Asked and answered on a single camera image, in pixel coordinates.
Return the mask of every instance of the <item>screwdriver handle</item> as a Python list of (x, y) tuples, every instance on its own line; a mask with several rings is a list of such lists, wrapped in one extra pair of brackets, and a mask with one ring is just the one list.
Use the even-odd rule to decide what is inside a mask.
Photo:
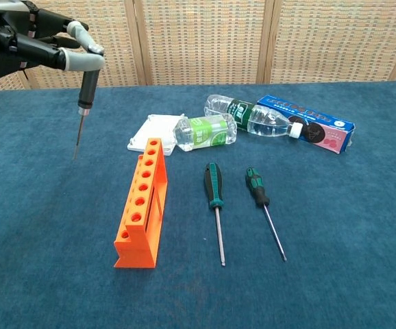
[(222, 196), (223, 176), (216, 163), (210, 162), (206, 165), (204, 184), (206, 185), (207, 196), (209, 198), (209, 207), (222, 208), (224, 205)]
[(254, 168), (248, 168), (247, 174), (245, 175), (245, 182), (247, 183), (248, 189), (253, 195), (254, 201), (260, 207), (269, 205), (269, 198), (265, 195), (265, 188), (262, 183), (262, 177), (258, 171)]

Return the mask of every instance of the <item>blue table surface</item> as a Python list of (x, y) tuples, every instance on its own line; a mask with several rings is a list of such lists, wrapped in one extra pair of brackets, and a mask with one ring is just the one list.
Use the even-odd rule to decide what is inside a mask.
[[(0, 92), (0, 328), (396, 328), (396, 82), (98, 88), (79, 156), (79, 90)], [(287, 136), (166, 157), (155, 269), (113, 246), (148, 114), (266, 94), (352, 121), (343, 154)], [(219, 164), (227, 266), (203, 170)], [(282, 262), (245, 170), (264, 178)]]

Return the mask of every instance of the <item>white lid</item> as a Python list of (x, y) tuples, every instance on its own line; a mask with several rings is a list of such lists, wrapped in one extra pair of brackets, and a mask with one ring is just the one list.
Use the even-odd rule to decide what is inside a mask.
[(161, 138), (163, 154), (170, 156), (175, 147), (173, 130), (180, 119), (186, 118), (182, 115), (158, 115), (150, 114), (142, 127), (129, 140), (128, 149), (130, 151), (144, 152), (148, 143), (148, 138)]
[(289, 132), (289, 136), (293, 138), (299, 138), (302, 129), (303, 129), (303, 123), (294, 122)]

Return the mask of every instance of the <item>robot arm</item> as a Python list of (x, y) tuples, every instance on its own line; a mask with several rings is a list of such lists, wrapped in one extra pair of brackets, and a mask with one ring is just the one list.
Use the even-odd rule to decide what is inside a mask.
[[(0, 77), (38, 65), (84, 72), (77, 102), (81, 129), (83, 118), (92, 108), (99, 72), (105, 65), (103, 47), (87, 31), (87, 24), (39, 9), (31, 1), (0, 0)], [(74, 39), (56, 35), (62, 32)], [(80, 46), (86, 53), (68, 50)]]

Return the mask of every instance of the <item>metal shaft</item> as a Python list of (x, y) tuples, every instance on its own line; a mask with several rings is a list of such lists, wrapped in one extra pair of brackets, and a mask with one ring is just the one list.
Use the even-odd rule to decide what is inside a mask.
[(223, 234), (221, 232), (221, 220), (219, 219), (219, 208), (214, 209), (216, 215), (216, 228), (218, 230), (218, 242), (219, 242), (219, 254), (221, 255), (221, 265), (225, 266), (225, 256), (224, 256), (224, 244), (223, 244)]
[(75, 152), (73, 153), (73, 159), (76, 159), (77, 157), (77, 152), (79, 149), (79, 141), (81, 140), (81, 135), (82, 135), (82, 126), (84, 124), (84, 118), (85, 116), (81, 116), (81, 122), (79, 123), (79, 130), (77, 131), (77, 140), (76, 140), (76, 146), (75, 146)]
[(285, 252), (283, 251), (282, 245), (280, 244), (280, 240), (279, 240), (279, 237), (277, 236), (277, 232), (275, 231), (273, 221), (271, 220), (271, 216), (269, 215), (269, 212), (268, 212), (268, 209), (266, 206), (264, 206), (264, 209), (265, 209), (265, 213), (267, 214), (271, 228), (273, 229), (275, 240), (277, 241), (277, 244), (279, 245), (280, 254), (282, 255), (283, 260), (286, 262)]

